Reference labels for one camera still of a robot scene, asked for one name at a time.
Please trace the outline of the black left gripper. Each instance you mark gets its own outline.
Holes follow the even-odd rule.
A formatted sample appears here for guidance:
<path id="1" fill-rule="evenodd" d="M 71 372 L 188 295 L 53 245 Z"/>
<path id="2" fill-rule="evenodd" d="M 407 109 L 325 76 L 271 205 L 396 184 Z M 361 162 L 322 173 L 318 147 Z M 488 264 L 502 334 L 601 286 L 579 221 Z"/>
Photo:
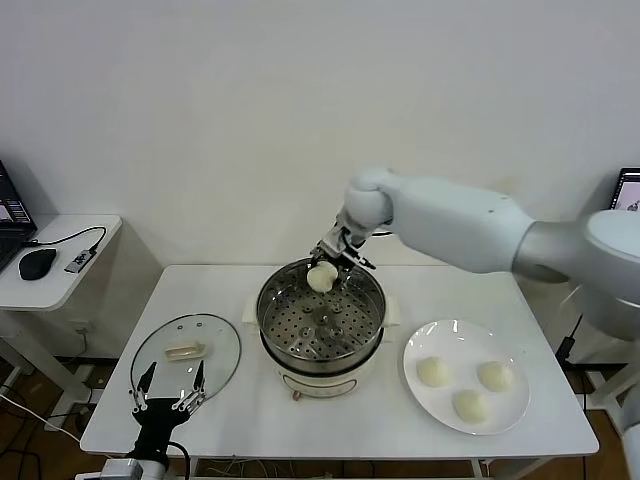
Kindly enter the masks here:
<path id="1" fill-rule="evenodd" d="M 205 365 L 201 360 L 190 390 L 180 394 L 180 398 L 156 398 L 146 404 L 156 362 L 152 362 L 135 385 L 129 389 L 133 400 L 133 418 L 140 426 L 137 439 L 131 451 L 132 458 L 166 458 L 173 430 L 188 420 L 188 413 L 194 413 L 206 400 Z"/>

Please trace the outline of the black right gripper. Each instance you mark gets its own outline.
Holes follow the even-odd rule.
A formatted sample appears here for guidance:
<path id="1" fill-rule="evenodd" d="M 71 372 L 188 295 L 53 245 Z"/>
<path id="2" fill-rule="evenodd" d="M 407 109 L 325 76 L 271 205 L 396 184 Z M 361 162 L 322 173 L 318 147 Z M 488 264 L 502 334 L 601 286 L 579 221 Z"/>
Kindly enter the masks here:
<path id="1" fill-rule="evenodd" d="M 355 267 L 375 270 L 376 266 L 360 252 L 369 237 L 368 233 L 362 235 L 336 224 L 311 250 L 309 265 L 314 268 L 320 261 L 332 264 L 337 270 L 337 283 L 347 281 Z"/>

